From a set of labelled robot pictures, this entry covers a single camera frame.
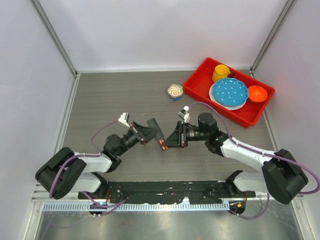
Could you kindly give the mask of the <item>black remote control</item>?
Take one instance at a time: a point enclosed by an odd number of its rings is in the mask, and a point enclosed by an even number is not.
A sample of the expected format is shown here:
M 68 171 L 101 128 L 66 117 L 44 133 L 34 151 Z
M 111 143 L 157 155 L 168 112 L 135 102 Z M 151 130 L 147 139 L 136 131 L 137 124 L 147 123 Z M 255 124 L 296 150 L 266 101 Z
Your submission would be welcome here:
M 156 135 L 154 136 L 154 139 L 156 140 L 159 148 L 162 150 L 162 151 L 166 151 L 168 150 L 169 148 L 167 146 L 164 146 L 163 143 L 165 142 L 165 137 L 162 133 L 162 130 L 160 128 L 160 126 L 158 125 L 157 121 L 155 118 L 151 118 L 147 121 L 147 124 L 150 128 L 153 128 L 157 131 Z

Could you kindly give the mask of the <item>red orange battery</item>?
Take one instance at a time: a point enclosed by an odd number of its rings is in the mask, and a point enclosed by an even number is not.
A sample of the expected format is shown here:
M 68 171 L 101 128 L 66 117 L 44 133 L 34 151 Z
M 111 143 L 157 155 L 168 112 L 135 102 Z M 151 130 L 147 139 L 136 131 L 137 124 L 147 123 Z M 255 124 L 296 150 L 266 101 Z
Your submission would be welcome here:
M 162 151 L 166 151 L 166 150 L 169 149 L 167 146 L 164 146 L 164 141 L 165 141 L 164 139 L 159 139 L 158 140 L 158 145 L 159 145 L 159 147 L 160 147 L 160 149 Z

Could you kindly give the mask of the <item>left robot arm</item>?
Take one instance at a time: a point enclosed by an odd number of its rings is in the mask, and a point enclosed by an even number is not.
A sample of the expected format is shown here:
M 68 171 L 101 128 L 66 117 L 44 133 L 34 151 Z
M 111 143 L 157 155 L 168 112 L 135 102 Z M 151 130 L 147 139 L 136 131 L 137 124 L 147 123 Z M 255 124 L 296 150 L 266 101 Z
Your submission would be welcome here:
M 36 172 L 35 179 L 47 190 L 51 199 L 62 199 L 70 192 L 86 192 L 100 200 L 106 195 L 107 182 L 99 174 L 115 171 L 122 163 L 120 156 L 136 144 L 144 146 L 152 139 L 159 141 L 162 138 L 155 118 L 149 119 L 147 126 L 134 121 L 122 137 L 109 135 L 102 151 L 97 154 L 61 148 Z

